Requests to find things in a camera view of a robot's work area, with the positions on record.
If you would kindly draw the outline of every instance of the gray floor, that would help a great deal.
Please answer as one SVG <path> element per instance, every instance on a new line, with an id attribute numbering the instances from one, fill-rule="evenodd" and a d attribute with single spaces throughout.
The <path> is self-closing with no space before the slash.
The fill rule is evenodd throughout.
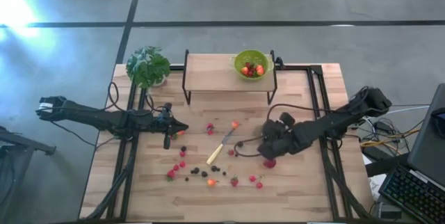
<path id="1" fill-rule="evenodd" d="M 131 0 L 12 0 L 0 23 L 124 22 Z M 445 0 L 139 0 L 135 21 L 445 19 Z M 92 148 L 38 120 L 42 96 L 64 95 L 102 107 L 123 28 L 0 29 L 0 125 L 57 145 L 35 153 L 8 223 L 77 218 Z M 394 104 L 428 104 L 445 82 L 444 26 L 132 29 L 124 61 L 143 45 L 162 47 L 172 63 L 184 50 L 235 53 L 274 49 L 287 63 L 340 63 L 348 94 L 377 86 Z M 426 110 L 388 115 L 400 130 Z M 94 143 L 97 131 L 62 122 Z"/>

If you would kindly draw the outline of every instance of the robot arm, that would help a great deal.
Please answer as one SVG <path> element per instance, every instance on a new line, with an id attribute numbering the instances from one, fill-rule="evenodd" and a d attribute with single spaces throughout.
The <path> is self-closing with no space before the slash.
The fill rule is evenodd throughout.
<path id="1" fill-rule="evenodd" d="M 280 121 L 267 120 L 263 125 L 264 142 L 259 153 L 267 158 L 296 154 L 312 145 L 319 137 L 340 139 L 349 125 L 364 116 L 377 117 L 388 112 L 392 103 L 378 88 L 364 87 L 346 105 L 317 120 L 299 122 L 283 113 Z"/>
<path id="2" fill-rule="evenodd" d="M 155 117 L 151 110 L 105 111 L 77 104 L 62 96 L 42 97 L 36 111 L 39 119 L 50 122 L 72 120 L 96 127 L 100 131 L 108 130 L 116 136 L 128 138 L 133 131 L 164 133 L 164 148 L 170 147 L 170 137 L 188 125 L 177 121 L 171 114 L 172 104 L 165 103 Z"/>

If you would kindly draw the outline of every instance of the green colander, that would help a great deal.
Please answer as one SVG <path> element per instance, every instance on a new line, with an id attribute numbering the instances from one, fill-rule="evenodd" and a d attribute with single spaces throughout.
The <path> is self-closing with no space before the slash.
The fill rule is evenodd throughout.
<path id="1" fill-rule="evenodd" d="M 241 68 L 245 67 L 245 63 L 254 63 L 255 65 L 262 65 L 264 69 L 264 74 L 260 77 L 247 77 L 241 73 Z M 230 58 L 230 65 L 232 65 L 239 74 L 239 76 L 246 81 L 259 81 L 261 78 L 265 77 L 267 72 L 273 69 L 272 59 L 268 59 L 263 53 L 257 50 L 245 50 L 239 53 L 235 57 Z"/>

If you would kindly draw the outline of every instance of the potted plant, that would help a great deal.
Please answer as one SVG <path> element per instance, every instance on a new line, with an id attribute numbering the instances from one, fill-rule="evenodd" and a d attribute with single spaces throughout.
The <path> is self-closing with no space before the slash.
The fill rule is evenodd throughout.
<path id="1" fill-rule="evenodd" d="M 170 75 L 170 61 L 159 47 L 142 47 L 128 59 L 127 74 L 140 88 L 160 86 Z"/>

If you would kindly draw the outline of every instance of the computer keyboard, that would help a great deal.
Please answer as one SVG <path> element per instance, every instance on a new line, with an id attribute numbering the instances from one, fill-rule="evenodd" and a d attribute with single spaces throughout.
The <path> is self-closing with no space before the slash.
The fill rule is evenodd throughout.
<path id="1" fill-rule="evenodd" d="M 423 223 L 445 223 L 445 192 L 402 166 L 387 175 L 379 192 Z"/>

